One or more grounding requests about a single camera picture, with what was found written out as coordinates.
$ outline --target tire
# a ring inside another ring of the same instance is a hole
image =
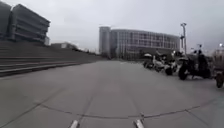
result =
[[[166,75],[167,75],[167,76],[171,76],[171,75],[173,75],[172,68],[167,68],[167,69],[165,70],[165,72],[166,72]]]
[[[181,80],[185,80],[187,78],[187,74],[185,73],[187,71],[187,68],[185,66],[181,66],[178,76]]]
[[[222,88],[223,87],[223,75],[222,74],[217,74],[215,77],[216,80],[216,86],[217,88]]]
[[[204,72],[203,78],[208,79],[210,77],[211,77],[211,71],[209,69],[206,69],[205,72]]]

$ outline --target street lamp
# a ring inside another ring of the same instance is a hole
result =
[[[224,45],[222,43],[219,44],[219,47],[224,47]]]
[[[180,24],[180,26],[183,27],[183,37],[182,38],[184,39],[184,53],[185,53],[185,55],[187,54],[186,28],[185,28],[186,25],[187,25],[186,23]]]

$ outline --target office building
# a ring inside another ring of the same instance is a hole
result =
[[[128,29],[107,30],[109,34],[106,35],[110,37],[104,37],[105,33],[100,31],[100,38],[106,38],[100,39],[100,49],[112,58],[138,59],[140,52],[170,54],[180,49],[180,38],[175,35]]]
[[[0,40],[8,36],[8,23],[11,13],[11,6],[0,1]]]
[[[100,27],[99,33],[99,53],[110,57],[110,27]]]
[[[10,38],[15,41],[41,42],[44,44],[50,21],[18,4],[10,17]]]

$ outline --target sky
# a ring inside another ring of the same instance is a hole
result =
[[[211,51],[224,43],[223,0],[2,0],[27,6],[51,21],[51,43],[69,41],[98,49],[99,27],[138,29],[180,36],[187,23],[188,49]]]

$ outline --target lamp post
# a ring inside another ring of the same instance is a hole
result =
[[[182,38],[184,39],[184,53],[185,53],[185,55],[187,54],[187,44],[186,44],[187,39],[186,39],[186,28],[185,28],[186,25],[187,25],[186,23],[180,24],[180,26],[183,27],[183,37]]]

